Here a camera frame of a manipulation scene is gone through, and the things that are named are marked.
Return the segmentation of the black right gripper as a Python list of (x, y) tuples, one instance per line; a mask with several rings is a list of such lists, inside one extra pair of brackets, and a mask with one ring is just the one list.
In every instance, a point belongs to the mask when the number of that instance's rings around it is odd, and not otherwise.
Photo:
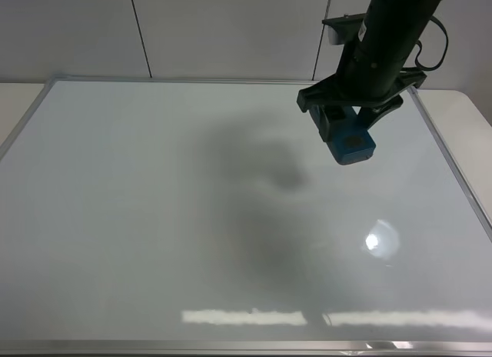
[(318, 106), (318, 131), (323, 141), (331, 140), (331, 131), (345, 120), (342, 107), (362, 107), (357, 124), (370, 129), (385, 115), (399, 109), (399, 95), (411, 86), (420, 86), (426, 74), (418, 68), (403, 69), (403, 62), (372, 62), (352, 41), (344, 46), (336, 72), (299, 91), (297, 104), (302, 112)]

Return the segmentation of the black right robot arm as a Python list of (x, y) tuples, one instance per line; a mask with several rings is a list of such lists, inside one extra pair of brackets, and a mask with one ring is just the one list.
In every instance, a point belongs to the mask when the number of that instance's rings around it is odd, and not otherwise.
[(358, 107), (355, 125), (369, 129), (403, 104), (401, 93), (419, 87), (427, 72), (438, 67), (405, 62), (429, 22), (440, 25), (434, 12), (443, 0), (371, 0), (364, 14), (326, 18), (330, 41), (342, 45), (336, 72), (302, 89), (297, 103), (309, 112), (320, 135), (347, 120), (345, 109)]

